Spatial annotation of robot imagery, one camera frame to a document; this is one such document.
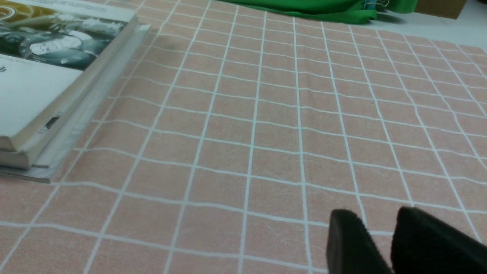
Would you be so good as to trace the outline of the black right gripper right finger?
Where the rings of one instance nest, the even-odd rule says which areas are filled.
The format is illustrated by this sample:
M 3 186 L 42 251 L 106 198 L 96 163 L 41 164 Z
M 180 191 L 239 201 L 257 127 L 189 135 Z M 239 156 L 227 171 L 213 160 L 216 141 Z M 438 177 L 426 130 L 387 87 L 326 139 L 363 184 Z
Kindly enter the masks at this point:
M 401 207 L 392 239 L 397 274 L 485 274 L 487 248 L 417 207 Z

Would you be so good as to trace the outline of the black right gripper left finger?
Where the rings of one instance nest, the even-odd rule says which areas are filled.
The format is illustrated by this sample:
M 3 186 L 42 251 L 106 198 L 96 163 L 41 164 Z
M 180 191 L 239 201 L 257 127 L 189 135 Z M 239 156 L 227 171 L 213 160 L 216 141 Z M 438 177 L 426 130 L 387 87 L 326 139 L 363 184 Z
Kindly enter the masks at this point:
M 330 214 L 326 260 L 330 274 L 392 274 L 367 228 L 351 210 Z

